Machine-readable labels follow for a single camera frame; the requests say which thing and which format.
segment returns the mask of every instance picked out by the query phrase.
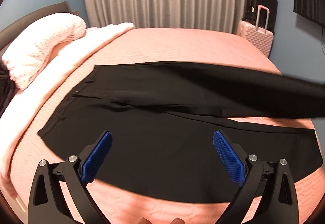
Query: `pink suitcase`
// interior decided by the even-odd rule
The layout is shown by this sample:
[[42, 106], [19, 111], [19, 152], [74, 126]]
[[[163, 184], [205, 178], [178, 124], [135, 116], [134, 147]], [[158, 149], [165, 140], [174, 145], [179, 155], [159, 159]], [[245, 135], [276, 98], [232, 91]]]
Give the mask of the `pink suitcase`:
[[[258, 26], [261, 9], [267, 11], [265, 28]], [[256, 25], [252, 25], [249, 22], [240, 21], [238, 24], [237, 35], [247, 39], [255, 47], [257, 47], [266, 57], [269, 57], [271, 46], [273, 42], [273, 33], [267, 30], [269, 22], [270, 10], [267, 7], [258, 5]]]

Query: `suitcase handle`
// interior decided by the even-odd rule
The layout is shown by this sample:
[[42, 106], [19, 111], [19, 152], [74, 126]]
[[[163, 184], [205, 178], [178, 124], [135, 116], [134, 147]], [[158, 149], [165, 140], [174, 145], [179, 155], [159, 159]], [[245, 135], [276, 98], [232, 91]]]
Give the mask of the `suitcase handle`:
[[258, 23], [260, 21], [261, 9], [265, 9], [267, 11], [267, 13], [268, 13], [267, 16], [266, 16], [266, 22], [265, 22], [265, 34], [266, 34], [267, 28], [268, 28], [268, 23], [269, 23], [270, 10], [267, 7], [263, 6], [263, 5], [258, 5], [258, 8], [257, 8], [257, 17], [256, 17], [255, 30], [257, 30]]

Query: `pink bedspread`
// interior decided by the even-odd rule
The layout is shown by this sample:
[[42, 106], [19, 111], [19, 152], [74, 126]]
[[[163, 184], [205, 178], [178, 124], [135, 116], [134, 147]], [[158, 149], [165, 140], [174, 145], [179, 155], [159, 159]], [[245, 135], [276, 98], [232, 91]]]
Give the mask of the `pink bedspread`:
[[[238, 66], [280, 74], [278, 69], [248, 41], [231, 34], [184, 29], [131, 30], [97, 51], [78, 67], [41, 107], [16, 147], [12, 158], [10, 180], [27, 205], [37, 163], [41, 159], [60, 162], [37, 135], [64, 96], [93, 69], [94, 64], [127, 64], [153, 61], [204, 62]], [[276, 126], [313, 128], [310, 120], [285, 120], [252, 117], [235, 119]], [[295, 184], [300, 223], [315, 209], [325, 193], [325, 173], [321, 167]], [[82, 222], [65, 184], [62, 184], [68, 206], [76, 220]], [[142, 217], [153, 224], [169, 224], [176, 217], [187, 224], [212, 224], [228, 203], [191, 204], [154, 199], [134, 194], [95, 180], [87, 189], [106, 217], [114, 224], [135, 224]], [[260, 198], [256, 198], [244, 221], [251, 219]]]

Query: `black pants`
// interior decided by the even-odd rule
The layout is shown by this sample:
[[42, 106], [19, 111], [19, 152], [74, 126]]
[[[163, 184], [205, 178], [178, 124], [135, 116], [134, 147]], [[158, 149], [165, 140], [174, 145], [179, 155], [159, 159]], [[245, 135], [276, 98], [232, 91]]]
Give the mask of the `black pants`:
[[295, 182], [323, 160], [312, 129], [226, 117], [324, 117], [324, 103], [323, 85], [253, 70], [186, 62], [96, 65], [39, 135], [67, 159], [108, 130], [113, 147], [100, 180], [170, 201], [229, 202], [238, 185], [213, 147], [216, 130], [264, 161], [286, 159]]
[[16, 85], [0, 59], [0, 118], [15, 95]]

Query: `cable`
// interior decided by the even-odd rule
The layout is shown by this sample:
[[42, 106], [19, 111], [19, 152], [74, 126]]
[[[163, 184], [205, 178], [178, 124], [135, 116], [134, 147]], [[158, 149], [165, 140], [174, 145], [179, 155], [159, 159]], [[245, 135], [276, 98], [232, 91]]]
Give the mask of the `cable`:
[[324, 28], [322, 26], [322, 38], [321, 38], [321, 44], [322, 44], [322, 46], [321, 46], [321, 48], [322, 48], [323, 54], [325, 55], [325, 46], [324, 46], [324, 43], [323, 43], [323, 33], [324, 33]]

